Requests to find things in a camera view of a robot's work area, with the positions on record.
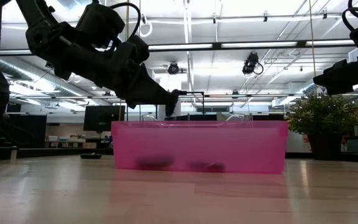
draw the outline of pink plastic bin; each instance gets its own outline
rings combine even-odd
[[[120,121],[111,128],[119,169],[279,174],[285,121]]]

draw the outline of potted plant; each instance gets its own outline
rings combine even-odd
[[[307,134],[314,159],[337,160],[342,135],[358,124],[358,100],[312,92],[291,108],[289,129]]]

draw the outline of object inside bin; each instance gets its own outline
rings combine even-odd
[[[224,164],[220,162],[191,162],[189,168],[198,172],[224,172]]]
[[[172,164],[172,156],[148,156],[136,160],[137,168],[145,170],[164,170]]]
[[[81,159],[100,159],[101,157],[102,157],[102,154],[97,154],[97,153],[81,154]]]

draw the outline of wooden tabletop surface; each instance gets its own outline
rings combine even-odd
[[[112,156],[0,161],[2,223],[358,223],[358,163],[282,175],[117,170]]]

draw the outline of green leaves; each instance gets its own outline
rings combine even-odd
[[[291,108],[289,129],[301,134],[345,133],[358,123],[358,101],[312,92]]]

